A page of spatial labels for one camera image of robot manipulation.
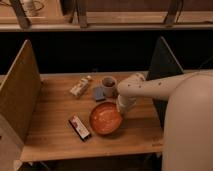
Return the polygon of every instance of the wooden table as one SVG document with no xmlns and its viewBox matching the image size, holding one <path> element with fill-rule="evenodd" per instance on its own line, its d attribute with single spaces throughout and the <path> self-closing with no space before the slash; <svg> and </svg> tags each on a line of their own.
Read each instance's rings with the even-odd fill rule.
<svg viewBox="0 0 213 171">
<path fill-rule="evenodd" d="M 111 135 L 97 135 L 89 124 L 91 110 L 99 103 L 92 97 L 92 88 L 109 73 L 90 74 L 91 86 L 80 99 L 69 90 L 82 74 L 49 76 L 43 79 L 25 146 L 23 162 L 104 157 L 162 151 L 162 129 L 151 99 L 140 98 L 135 107 L 124 116 L 121 127 Z M 110 73 L 118 81 L 129 73 Z M 82 142 L 68 119 L 77 114 L 91 131 L 92 138 Z"/>
</svg>

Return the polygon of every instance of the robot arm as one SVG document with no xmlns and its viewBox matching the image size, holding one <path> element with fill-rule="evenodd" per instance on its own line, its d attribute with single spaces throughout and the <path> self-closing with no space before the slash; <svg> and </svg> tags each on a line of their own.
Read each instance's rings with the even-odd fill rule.
<svg viewBox="0 0 213 171">
<path fill-rule="evenodd" d="M 118 84 L 117 108 L 120 113 L 125 113 L 134 105 L 138 97 L 150 97 L 159 100 L 168 100 L 174 89 L 185 79 L 197 74 L 189 73 L 151 81 L 136 73 Z"/>
<path fill-rule="evenodd" d="M 118 85 L 117 107 L 127 112 L 137 97 L 168 100 L 163 171 L 213 170 L 213 72 L 144 81 L 134 74 Z"/>
</svg>

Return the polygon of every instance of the bowl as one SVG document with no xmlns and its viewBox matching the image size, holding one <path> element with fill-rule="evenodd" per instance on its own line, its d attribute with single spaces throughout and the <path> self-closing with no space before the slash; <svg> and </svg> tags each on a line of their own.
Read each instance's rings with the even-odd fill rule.
<svg viewBox="0 0 213 171">
<path fill-rule="evenodd" d="M 113 133 L 119 128 L 121 122 L 122 117 L 113 102 L 104 102 L 97 105 L 90 114 L 92 129 L 101 135 Z"/>
</svg>

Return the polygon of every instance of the wooden divider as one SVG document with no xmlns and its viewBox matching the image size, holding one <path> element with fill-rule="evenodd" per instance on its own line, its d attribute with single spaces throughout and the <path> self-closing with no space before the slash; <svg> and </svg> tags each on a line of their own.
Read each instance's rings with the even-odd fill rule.
<svg viewBox="0 0 213 171">
<path fill-rule="evenodd" d="M 0 86 L 0 126 L 23 147 L 41 80 L 32 45 L 26 40 Z"/>
</svg>

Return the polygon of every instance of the white mug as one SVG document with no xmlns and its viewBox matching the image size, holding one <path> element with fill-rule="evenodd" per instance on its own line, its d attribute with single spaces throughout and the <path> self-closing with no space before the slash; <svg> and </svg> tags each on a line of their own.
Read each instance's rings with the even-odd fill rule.
<svg viewBox="0 0 213 171">
<path fill-rule="evenodd" d="M 116 97 L 117 95 L 117 80 L 112 76 L 105 76 L 101 80 L 101 86 L 105 97 Z"/>
</svg>

